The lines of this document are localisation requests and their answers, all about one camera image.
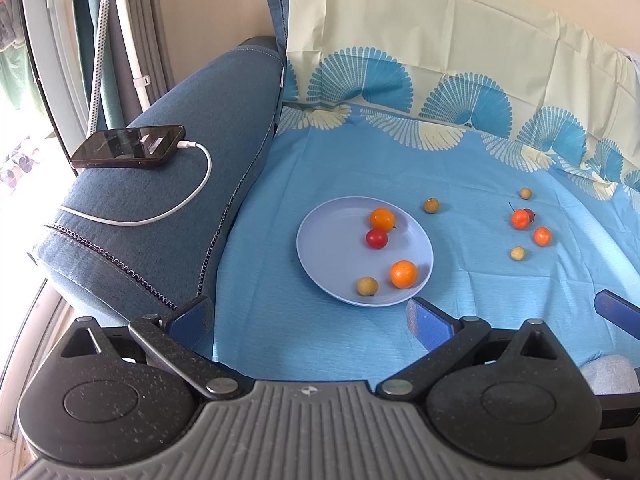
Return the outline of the light purple plate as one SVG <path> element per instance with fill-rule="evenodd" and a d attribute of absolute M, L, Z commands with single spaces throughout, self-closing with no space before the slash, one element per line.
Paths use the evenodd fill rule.
<path fill-rule="evenodd" d="M 378 207 L 395 216 L 395 229 L 382 249 L 366 243 L 371 229 L 369 216 Z M 360 307 L 390 307 L 401 304 L 424 287 L 434 266 L 430 238 L 415 218 L 384 200 L 367 196 L 343 196 L 309 211 L 296 234 L 298 260 L 320 289 L 330 296 Z M 413 262 L 419 278 L 411 288 L 399 289 L 390 282 L 390 266 L 400 260 Z M 370 276 L 378 281 L 378 292 L 360 296 L 356 285 Z"/>

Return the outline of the tan longan on plate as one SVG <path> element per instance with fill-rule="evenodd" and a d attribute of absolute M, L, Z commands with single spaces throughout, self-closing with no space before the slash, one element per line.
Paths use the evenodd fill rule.
<path fill-rule="evenodd" d="M 370 276 L 364 276 L 357 282 L 356 289 L 360 296 L 374 296 L 378 292 L 378 281 Z"/>

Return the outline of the blue patterned bed sheet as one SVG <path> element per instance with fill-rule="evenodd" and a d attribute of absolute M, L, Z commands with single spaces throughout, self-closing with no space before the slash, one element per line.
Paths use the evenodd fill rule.
<path fill-rule="evenodd" d="M 298 260 L 309 211 L 367 196 L 431 240 L 433 272 L 416 296 L 498 328 L 539 318 L 579 367 L 617 354 L 638 372 L 638 340 L 593 307 L 603 289 L 639 299 L 629 58 L 511 1 L 286 0 L 279 15 L 283 116 L 218 266 L 216 361 L 258 379 L 378 384 L 424 356 L 408 300 L 346 304 Z M 513 208 L 535 213 L 527 229 L 514 229 Z M 538 226 L 548 246 L 535 244 Z"/>

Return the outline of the red cherry tomato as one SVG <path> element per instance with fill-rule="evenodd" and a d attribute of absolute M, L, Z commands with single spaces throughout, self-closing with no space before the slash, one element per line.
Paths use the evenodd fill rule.
<path fill-rule="evenodd" d="M 535 213 L 531 209 L 528 209 L 528 208 L 525 208 L 524 210 L 525 210 L 526 214 L 528 214 L 529 222 L 533 222 L 535 220 Z"/>
<path fill-rule="evenodd" d="M 370 229 L 366 234 L 366 243 L 372 249 L 384 248 L 388 243 L 387 232 L 378 228 Z"/>

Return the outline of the white window frame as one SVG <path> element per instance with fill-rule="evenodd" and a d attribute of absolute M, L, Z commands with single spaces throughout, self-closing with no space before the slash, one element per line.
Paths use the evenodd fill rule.
<path fill-rule="evenodd" d="M 41 99 L 63 150 L 88 134 L 91 91 L 82 74 L 74 0 L 21 0 L 25 38 Z"/>

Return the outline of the small orange tangerine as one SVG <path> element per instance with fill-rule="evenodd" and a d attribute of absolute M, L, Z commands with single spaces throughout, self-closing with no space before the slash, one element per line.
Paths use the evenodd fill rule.
<path fill-rule="evenodd" d="M 538 226 L 533 232 L 533 240 L 538 246 L 548 246 L 552 241 L 552 233 L 545 226 Z"/>

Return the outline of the orange tangerine with stem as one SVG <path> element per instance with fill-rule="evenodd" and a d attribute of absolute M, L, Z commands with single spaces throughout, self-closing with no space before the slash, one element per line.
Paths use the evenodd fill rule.
<path fill-rule="evenodd" d="M 532 222 L 532 216 L 528 209 L 512 209 L 511 224 L 514 229 L 525 230 L 528 228 L 530 222 Z"/>

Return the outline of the black smartphone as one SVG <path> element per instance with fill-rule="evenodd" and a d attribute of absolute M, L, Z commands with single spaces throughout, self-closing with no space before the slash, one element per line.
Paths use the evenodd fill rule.
<path fill-rule="evenodd" d="M 166 164 L 184 140 L 180 125 L 99 130 L 70 158 L 74 169 L 155 168 Z"/>

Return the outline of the orange tangerine lower plate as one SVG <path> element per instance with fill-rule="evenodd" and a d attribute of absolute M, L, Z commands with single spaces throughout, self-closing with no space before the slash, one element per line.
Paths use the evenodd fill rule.
<path fill-rule="evenodd" d="M 411 288 L 416 284 L 418 278 L 418 267 L 409 260 L 400 260 L 390 266 L 390 282 L 396 288 Z"/>

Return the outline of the light blue trouser leg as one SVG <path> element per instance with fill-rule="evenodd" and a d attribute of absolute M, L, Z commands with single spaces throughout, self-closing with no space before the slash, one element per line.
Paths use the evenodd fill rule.
<path fill-rule="evenodd" d="M 638 372 L 624 356 L 601 356 L 583 365 L 580 371 L 597 396 L 639 392 Z"/>

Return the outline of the dotted white pole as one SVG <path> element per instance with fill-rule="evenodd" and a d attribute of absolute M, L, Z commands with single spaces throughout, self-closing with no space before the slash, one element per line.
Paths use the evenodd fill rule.
<path fill-rule="evenodd" d="M 96 36 L 94 36 L 94 58 L 87 136 L 92 136 L 93 133 L 96 132 L 96 128 L 98 128 L 99 111 L 101 107 L 103 59 L 108 31 L 108 14 L 110 14 L 110 0 L 100 0 L 98 24 L 96 25 Z"/>

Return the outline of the red cherry tomato on plate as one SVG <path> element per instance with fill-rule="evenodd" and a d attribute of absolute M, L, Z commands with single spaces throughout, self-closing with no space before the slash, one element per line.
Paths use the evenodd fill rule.
<path fill-rule="evenodd" d="M 388 243 L 387 232 L 378 228 L 370 229 L 366 234 L 366 243 L 372 249 L 384 248 Z"/>

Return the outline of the orange tangerine top of plate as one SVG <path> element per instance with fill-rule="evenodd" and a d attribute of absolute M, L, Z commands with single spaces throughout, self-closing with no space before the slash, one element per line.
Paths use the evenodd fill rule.
<path fill-rule="evenodd" d="M 370 226 L 384 232 L 390 232 L 396 224 L 394 214 L 385 207 L 378 207 L 370 213 Z"/>

